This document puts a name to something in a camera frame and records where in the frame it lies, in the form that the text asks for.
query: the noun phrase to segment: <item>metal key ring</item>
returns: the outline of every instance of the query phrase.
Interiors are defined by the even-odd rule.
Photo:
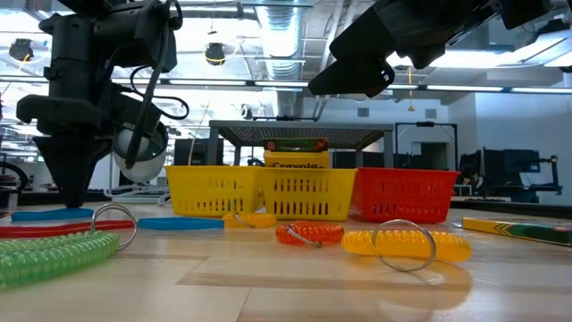
[[[287,232],[292,235],[294,238],[296,238],[297,240],[304,242],[305,244],[308,244],[310,246],[314,246],[316,248],[320,248],[322,247],[322,243],[321,242],[315,242],[315,241],[309,241],[308,239],[300,236],[299,234],[297,234],[296,232],[294,232],[294,225],[290,224],[287,226]]]
[[[435,258],[437,257],[437,245],[435,243],[435,239],[432,237],[432,235],[424,228],[422,228],[421,226],[410,222],[408,220],[404,220],[404,219],[394,219],[394,220],[390,220],[388,222],[385,222],[381,225],[378,225],[377,228],[374,229],[374,232],[372,233],[372,245],[374,246],[374,250],[375,250],[375,236],[377,236],[377,233],[379,233],[379,231],[388,225],[394,225],[394,224],[407,224],[407,225],[411,225],[413,227],[415,227],[416,229],[418,229],[419,231],[421,231],[421,233],[425,236],[425,238],[429,241],[429,246],[431,247],[431,255],[429,255],[429,258],[427,259],[427,261],[425,263],[423,263],[420,267],[413,267],[413,268],[404,268],[401,266],[397,266],[397,265],[393,265],[392,263],[388,262],[387,260],[385,260],[385,257],[382,255],[378,255],[377,258],[379,260],[382,261],[383,264],[387,265],[388,267],[391,267],[395,270],[398,270],[400,272],[406,272],[406,273],[410,273],[410,272],[415,272],[418,270],[421,270],[425,267],[428,267],[429,265],[431,265],[434,261]]]
[[[91,217],[91,229],[90,229],[90,231],[92,233],[94,233],[96,231],[97,218],[99,217],[99,215],[103,214],[104,212],[106,212],[108,210],[119,210],[119,211],[123,212],[123,214],[129,216],[129,219],[133,222],[133,234],[131,235],[131,237],[126,242],[119,245],[119,247],[117,248],[117,251],[125,250],[133,242],[133,240],[135,239],[135,235],[137,235],[137,218],[135,218],[133,213],[131,213],[131,211],[129,209],[127,209],[125,206],[122,206],[122,205],[116,204],[116,203],[109,203],[109,204],[104,204],[100,208],[96,209],[96,211],[94,211],[94,213],[93,213],[93,216]]]
[[[244,220],[242,220],[242,218],[239,217],[239,213],[234,213],[234,215],[232,215],[232,217],[234,217],[234,220],[238,221],[239,223],[245,225],[248,228],[252,228],[252,229],[257,228],[255,225],[249,224],[249,223],[245,222]]]

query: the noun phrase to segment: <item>yellow spiral keychain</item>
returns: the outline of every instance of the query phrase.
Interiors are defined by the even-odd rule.
[[[223,216],[224,228],[267,228],[276,225],[276,216],[259,213],[233,213]]]
[[[393,224],[407,224],[418,231],[380,230]],[[408,220],[385,222],[373,231],[355,231],[344,234],[341,244],[347,252],[359,255],[375,255],[383,264],[401,272],[414,272],[428,267],[435,260],[465,261],[471,257],[471,245],[463,237],[453,233],[429,232]],[[420,267],[404,268],[389,263],[384,257],[426,259]]]

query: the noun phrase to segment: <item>spiral keychain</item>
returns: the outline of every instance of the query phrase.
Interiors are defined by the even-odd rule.
[[[295,221],[276,228],[278,242],[289,245],[306,244],[317,248],[325,243],[340,242],[343,233],[343,227],[340,225],[311,221]]]
[[[96,231],[96,220],[107,210],[119,210],[134,223],[133,235],[123,244],[114,233]],[[137,220],[124,206],[105,204],[91,217],[85,233],[0,242],[0,285],[25,284],[71,272],[103,260],[128,247],[137,234]]]
[[[380,232],[385,226],[394,224],[411,225],[417,231],[387,230]],[[453,233],[429,232],[421,226],[403,219],[385,222],[378,225],[372,232],[346,233],[343,236],[342,245],[350,253],[375,255],[383,264],[400,272],[415,272],[428,267],[435,260],[464,261],[471,257],[471,245],[464,238]],[[387,256],[421,258],[425,259],[425,262],[419,267],[405,268],[388,262],[385,259]]]
[[[225,228],[267,228],[276,225],[276,216],[260,213],[232,213],[223,216]]]

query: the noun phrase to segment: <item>green spiral keychain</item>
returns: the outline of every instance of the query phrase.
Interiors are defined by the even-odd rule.
[[[97,217],[107,210],[122,211],[135,224],[132,236],[124,244],[119,244],[119,236],[114,233],[96,231]],[[94,212],[89,232],[32,241],[2,241],[0,285],[26,284],[88,267],[127,248],[136,234],[135,216],[124,206],[106,204]]]

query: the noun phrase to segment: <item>plastic basket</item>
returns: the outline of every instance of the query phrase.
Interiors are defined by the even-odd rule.
[[[278,219],[348,219],[356,170],[265,168],[266,211]]]
[[[351,211],[378,223],[392,219],[442,223],[457,176],[450,171],[359,168]]]
[[[223,216],[263,206],[257,166],[167,166],[172,211],[182,216]]]

